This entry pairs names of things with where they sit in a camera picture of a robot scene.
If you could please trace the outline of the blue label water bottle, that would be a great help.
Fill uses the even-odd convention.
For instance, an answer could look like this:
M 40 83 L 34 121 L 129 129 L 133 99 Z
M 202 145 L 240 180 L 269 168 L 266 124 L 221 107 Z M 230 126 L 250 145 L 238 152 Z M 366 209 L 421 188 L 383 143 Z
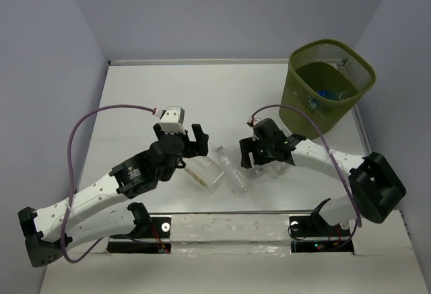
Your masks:
M 338 101 L 339 100 L 338 93 L 336 91 L 332 91 L 332 90 L 328 90 L 328 89 L 318 90 L 317 95 L 322 97 L 322 98 L 325 98 L 326 100 L 331 100 L 331 101 Z

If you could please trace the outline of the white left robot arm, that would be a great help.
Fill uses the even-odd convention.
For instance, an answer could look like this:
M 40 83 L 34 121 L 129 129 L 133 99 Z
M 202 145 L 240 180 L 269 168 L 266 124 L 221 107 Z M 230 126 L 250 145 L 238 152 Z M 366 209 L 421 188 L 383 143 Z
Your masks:
M 125 212 L 109 209 L 156 189 L 175 171 L 185 168 L 186 159 L 206 156 L 209 136 L 200 124 L 193 124 L 195 139 L 177 124 L 155 124 L 157 140 L 148 149 L 114 166 L 101 179 L 51 206 L 25 207 L 18 213 L 25 247 L 34 268 L 64 257 L 67 249 L 116 234 L 141 237 L 152 220 L 143 203 L 133 202 Z

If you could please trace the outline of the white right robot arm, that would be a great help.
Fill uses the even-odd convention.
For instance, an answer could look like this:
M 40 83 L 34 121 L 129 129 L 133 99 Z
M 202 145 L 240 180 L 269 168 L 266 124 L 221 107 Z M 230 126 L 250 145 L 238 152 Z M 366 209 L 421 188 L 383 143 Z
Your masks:
M 288 163 L 338 179 L 347 187 L 345 196 L 325 199 L 312 212 L 310 227 L 319 235 L 358 217 L 381 224 L 407 193 L 383 155 L 327 149 L 302 135 L 286 135 L 270 118 L 254 124 L 252 136 L 240 140 L 239 145 L 245 169 Z

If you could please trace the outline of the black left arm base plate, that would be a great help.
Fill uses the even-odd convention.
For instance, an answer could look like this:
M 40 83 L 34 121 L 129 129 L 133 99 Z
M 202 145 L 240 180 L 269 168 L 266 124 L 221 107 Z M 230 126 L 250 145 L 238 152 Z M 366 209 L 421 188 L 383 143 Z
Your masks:
M 111 254 L 169 254 L 171 220 L 171 215 L 152 215 L 152 226 L 141 238 L 114 235 L 108 239 L 106 250 Z

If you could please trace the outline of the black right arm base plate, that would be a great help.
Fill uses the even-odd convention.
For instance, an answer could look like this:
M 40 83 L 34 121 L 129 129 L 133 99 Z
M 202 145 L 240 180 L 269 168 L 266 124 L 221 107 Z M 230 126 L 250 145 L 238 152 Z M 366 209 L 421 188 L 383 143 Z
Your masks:
M 350 229 L 330 226 L 321 218 L 310 215 L 289 217 L 288 235 L 292 253 L 347 252 L 354 253 Z

